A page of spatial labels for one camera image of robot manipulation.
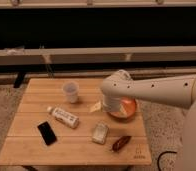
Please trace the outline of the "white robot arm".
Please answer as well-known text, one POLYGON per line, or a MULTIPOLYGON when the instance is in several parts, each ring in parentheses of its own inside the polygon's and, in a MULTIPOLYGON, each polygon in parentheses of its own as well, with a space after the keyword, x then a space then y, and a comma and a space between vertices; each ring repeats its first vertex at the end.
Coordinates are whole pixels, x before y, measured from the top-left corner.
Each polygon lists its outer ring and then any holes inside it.
POLYGON ((133 80, 127 71, 118 70, 100 89, 108 99, 136 98, 187 109, 175 171, 196 171, 196 74, 133 80))

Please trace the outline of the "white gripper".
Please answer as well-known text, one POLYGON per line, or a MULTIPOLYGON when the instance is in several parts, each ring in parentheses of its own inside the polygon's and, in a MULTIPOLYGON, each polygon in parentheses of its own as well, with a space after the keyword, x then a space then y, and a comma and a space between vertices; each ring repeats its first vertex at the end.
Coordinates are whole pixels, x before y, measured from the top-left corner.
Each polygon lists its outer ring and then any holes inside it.
POLYGON ((110 97, 110 96, 103 96, 103 108, 107 112, 118 112, 120 110, 120 113, 122 116, 127 117, 127 112, 123 106, 121 106, 121 99, 110 97))

